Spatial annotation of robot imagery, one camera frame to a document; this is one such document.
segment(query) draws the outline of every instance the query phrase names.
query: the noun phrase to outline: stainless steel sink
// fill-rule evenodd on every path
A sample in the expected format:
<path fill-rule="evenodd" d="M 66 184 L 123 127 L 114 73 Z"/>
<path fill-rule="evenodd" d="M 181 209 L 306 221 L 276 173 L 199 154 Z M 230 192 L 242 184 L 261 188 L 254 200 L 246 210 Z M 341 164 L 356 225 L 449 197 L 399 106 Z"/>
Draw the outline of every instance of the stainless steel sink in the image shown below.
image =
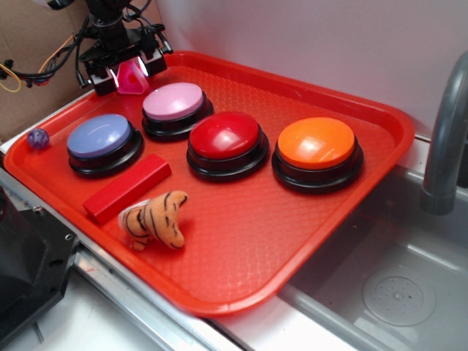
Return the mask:
<path fill-rule="evenodd" d="M 433 216 L 421 182 L 396 167 L 279 296 L 358 350 L 468 350 L 468 192 Z"/>

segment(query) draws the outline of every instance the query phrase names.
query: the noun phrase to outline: red tray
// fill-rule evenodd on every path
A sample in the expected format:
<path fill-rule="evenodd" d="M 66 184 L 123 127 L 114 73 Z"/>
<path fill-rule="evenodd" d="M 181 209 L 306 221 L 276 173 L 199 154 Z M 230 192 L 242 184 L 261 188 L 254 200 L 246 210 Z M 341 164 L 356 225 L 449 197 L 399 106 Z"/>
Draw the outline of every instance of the red tray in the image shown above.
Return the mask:
<path fill-rule="evenodd" d="M 199 85 L 216 112 L 254 116 L 271 150 L 279 133 L 300 118 L 327 116 L 347 123 L 364 152 L 363 173 L 351 186 L 329 195 L 285 189 L 273 177 L 270 162 L 243 180 L 212 184 L 189 172 L 187 141 L 156 143 L 145 136 L 142 159 L 156 154 L 173 174 L 139 201 L 170 190 L 188 192 L 179 216 L 186 244 L 174 252 L 152 241 L 143 252 L 134 252 L 117 216 L 99 225 L 82 206 L 119 175 L 99 180 L 76 176 L 68 165 L 67 138 L 75 127 L 103 113 L 120 113 L 143 130 L 145 96 L 90 94 L 41 125 L 50 135 L 50 147 L 35 151 L 23 136 L 7 152 L 4 165 L 177 306 L 204 317 L 231 314 L 278 292 L 411 146 L 413 125 L 395 108 L 217 58 L 179 52 L 166 59 L 169 68 L 150 79 L 152 89 L 180 81 Z"/>

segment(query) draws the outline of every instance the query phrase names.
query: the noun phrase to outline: plush toy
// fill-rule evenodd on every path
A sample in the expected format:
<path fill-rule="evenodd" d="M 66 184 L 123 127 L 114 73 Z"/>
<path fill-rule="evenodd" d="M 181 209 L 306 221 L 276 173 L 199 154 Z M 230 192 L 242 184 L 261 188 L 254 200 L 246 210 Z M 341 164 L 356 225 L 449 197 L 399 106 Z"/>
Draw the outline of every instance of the plush toy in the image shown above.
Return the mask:
<path fill-rule="evenodd" d="M 132 237 L 131 247 L 142 251 L 155 238 L 171 249 L 181 249 L 184 236 L 178 229 L 178 210 L 188 199 L 186 192 L 168 192 L 123 210 L 119 222 Z"/>

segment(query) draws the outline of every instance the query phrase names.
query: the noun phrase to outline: red block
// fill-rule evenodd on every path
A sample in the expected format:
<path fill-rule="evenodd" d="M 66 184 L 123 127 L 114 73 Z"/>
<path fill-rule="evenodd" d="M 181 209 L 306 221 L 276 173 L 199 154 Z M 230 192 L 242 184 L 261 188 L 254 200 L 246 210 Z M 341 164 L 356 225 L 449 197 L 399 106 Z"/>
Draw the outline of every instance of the red block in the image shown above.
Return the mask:
<path fill-rule="evenodd" d="M 147 156 L 85 200 L 83 207 L 96 222 L 104 224 L 171 173 L 161 157 Z"/>

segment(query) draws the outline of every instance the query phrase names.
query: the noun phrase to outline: faucet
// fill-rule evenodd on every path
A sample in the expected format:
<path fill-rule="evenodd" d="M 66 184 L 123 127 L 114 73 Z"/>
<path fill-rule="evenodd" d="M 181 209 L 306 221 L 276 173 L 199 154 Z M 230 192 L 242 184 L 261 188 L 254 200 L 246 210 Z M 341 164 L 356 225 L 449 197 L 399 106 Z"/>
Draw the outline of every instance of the faucet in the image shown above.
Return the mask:
<path fill-rule="evenodd" d="M 449 214 L 457 185 L 468 187 L 468 51 L 456 62 L 442 96 L 431 137 L 421 208 Z"/>

